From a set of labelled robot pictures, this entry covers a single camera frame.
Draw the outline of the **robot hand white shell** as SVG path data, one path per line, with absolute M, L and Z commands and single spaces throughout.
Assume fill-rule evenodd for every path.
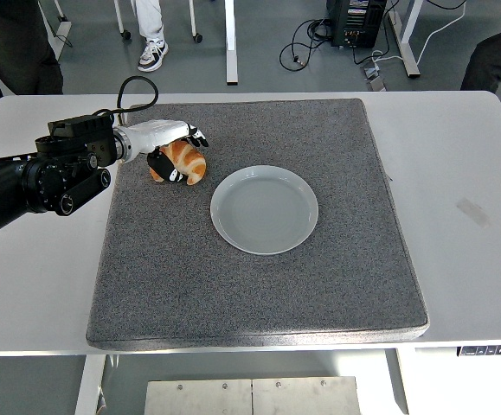
M 195 185 L 206 173 L 207 164 L 199 147 L 209 145 L 195 126 L 169 119 L 150 120 L 114 130 L 118 159 L 129 163 L 146 155 L 156 182 L 186 182 Z

